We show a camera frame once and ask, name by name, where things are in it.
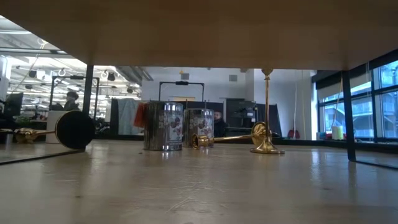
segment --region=man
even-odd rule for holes
[[[214,137],[224,137],[225,136],[225,128],[228,125],[224,122],[223,114],[221,112],[215,111],[214,113]]]
[[[78,98],[79,95],[75,91],[69,91],[67,93],[67,102],[63,106],[63,109],[65,111],[79,110],[79,104],[75,103]]]

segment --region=paint can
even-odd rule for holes
[[[145,104],[144,149],[177,151],[182,149],[183,105],[174,102]]]
[[[184,147],[192,147],[192,135],[214,137],[214,111],[210,109],[186,109],[183,125]]]

